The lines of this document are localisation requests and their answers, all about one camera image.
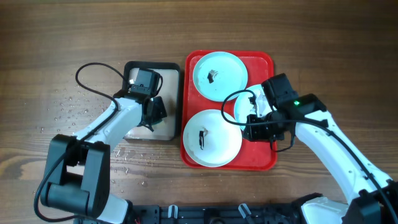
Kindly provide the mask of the white round plate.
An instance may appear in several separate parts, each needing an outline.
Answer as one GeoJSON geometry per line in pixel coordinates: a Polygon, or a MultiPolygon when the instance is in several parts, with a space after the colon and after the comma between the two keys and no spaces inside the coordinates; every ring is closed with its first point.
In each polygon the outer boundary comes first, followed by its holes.
{"type": "Polygon", "coordinates": [[[204,110],[192,116],[183,130],[183,146],[189,157],[205,167],[221,167],[240,152],[242,132],[225,121],[231,118],[220,110],[204,110]]]}

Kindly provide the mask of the teal sponge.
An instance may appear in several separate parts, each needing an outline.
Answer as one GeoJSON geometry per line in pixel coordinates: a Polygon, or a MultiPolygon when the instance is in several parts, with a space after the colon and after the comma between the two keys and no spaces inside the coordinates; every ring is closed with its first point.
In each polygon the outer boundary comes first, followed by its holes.
{"type": "Polygon", "coordinates": [[[159,121],[156,121],[153,125],[164,125],[164,123],[165,123],[165,120],[161,119],[159,121]]]}

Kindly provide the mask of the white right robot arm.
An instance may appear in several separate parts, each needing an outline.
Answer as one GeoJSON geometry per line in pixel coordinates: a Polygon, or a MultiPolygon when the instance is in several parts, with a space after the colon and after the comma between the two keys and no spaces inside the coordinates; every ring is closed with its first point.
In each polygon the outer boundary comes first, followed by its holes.
{"type": "Polygon", "coordinates": [[[340,186],[346,203],[320,196],[300,205],[306,223],[397,223],[397,182],[345,136],[313,94],[270,100],[266,116],[248,115],[244,138],[282,140],[290,132],[310,148],[340,186]]]}

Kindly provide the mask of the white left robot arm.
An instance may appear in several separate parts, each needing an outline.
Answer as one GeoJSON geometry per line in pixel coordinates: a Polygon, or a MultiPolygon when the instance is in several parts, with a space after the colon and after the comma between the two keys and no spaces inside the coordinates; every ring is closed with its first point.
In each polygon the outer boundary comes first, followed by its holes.
{"type": "Polygon", "coordinates": [[[162,98],[120,90],[110,107],[72,136],[56,135],[49,144],[34,212],[45,222],[67,220],[129,223],[132,203],[110,193],[110,155],[136,126],[150,129],[166,117],[162,98]]]}

